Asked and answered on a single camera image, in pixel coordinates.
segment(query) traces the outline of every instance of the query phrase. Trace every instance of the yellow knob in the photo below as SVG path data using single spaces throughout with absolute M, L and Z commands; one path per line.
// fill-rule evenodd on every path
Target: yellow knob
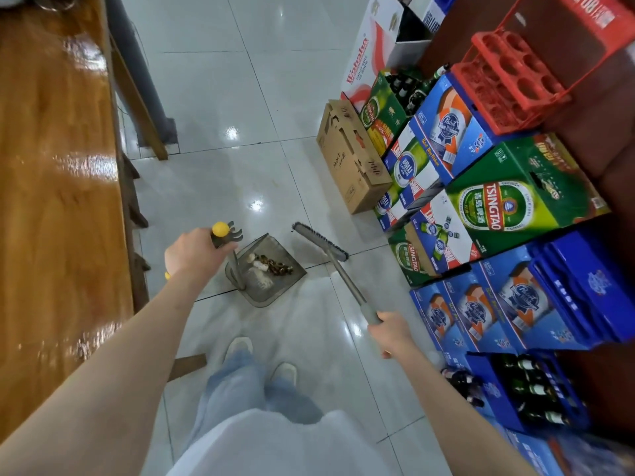
M 216 237 L 225 237 L 229 233 L 229 225 L 224 222 L 217 222 L 211 226 L 211 232 Z

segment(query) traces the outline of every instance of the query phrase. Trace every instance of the white shirt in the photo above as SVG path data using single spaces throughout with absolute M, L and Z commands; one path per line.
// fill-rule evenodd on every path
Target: white shirt
M 376 445 L 344 411 L 317 424 L 291 423 L 251 409 L 216 426 L 181 456 L 168 476 L 388 475 Z

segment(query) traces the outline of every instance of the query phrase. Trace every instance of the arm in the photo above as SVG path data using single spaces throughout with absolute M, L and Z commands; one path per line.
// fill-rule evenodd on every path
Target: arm
M 510 443 L 439 374 L 410 336 L 408 322 L 396 312 L 379 312 L 384 322 L 369 326 L 386 359 L 393 357 L 412 384 L 432 424 L 443 455 L 456 476 L 489 474 L 535 476 Z
M 166 250 L 170 281 L 0 446 L 3 474 L 138 475 L 187 316 L 235 244 L 209 229 Z

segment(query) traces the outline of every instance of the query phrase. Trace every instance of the forearm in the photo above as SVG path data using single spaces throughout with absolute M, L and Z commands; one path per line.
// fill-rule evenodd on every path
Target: forearm
M 138 474 L 187 316 L 209 280 L 176 274 L 0 447 L 5 474 Z
M 529 463 L 461 397 L 414 344 L 393 353 L 393 357 L 408 376 L 454 475 L 535 476 Z

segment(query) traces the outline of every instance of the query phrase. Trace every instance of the person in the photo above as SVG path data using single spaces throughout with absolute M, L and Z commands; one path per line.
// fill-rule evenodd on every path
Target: person
M 159 399 L 196 297 L 235 248 L 216 249 L 210 229 L 183 234 L 165 252 L 161 292 L 85 361 L 0 446 L 4 475 L 136 475 Z M 535 475 L 531 466 L 456 392 L 394 312 L 368 330 L 396 359 L 454 475 Z M 343 411 L 322 415 L 283 364 L 267 382 L 245 337 L 234 340 L 199 404 L 188 448 L 171 476 L 387 474 L 375 444 Z

